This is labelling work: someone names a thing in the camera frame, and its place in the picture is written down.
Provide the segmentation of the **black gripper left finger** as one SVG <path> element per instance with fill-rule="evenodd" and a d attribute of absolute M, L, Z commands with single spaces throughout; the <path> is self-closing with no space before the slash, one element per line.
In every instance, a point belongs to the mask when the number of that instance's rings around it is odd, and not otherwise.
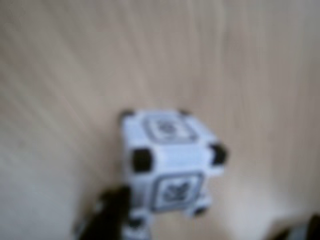
<path fill-rule="evenodd" d="M 104 191 L 88 217 L 77 226 L 78 240 L 121 240 L 129 218 L 131 189 L 127 185 Z"/>

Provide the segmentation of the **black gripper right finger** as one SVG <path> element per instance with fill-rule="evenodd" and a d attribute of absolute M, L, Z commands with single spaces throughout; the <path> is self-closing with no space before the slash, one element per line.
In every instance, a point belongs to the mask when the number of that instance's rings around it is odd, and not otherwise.
<path fill-rule="evenodd" d="M 320 239 L 320 215 L 314 214 L 303 223 L 287 227 L 277 235 L 275 240 L 319 240 Z"/>

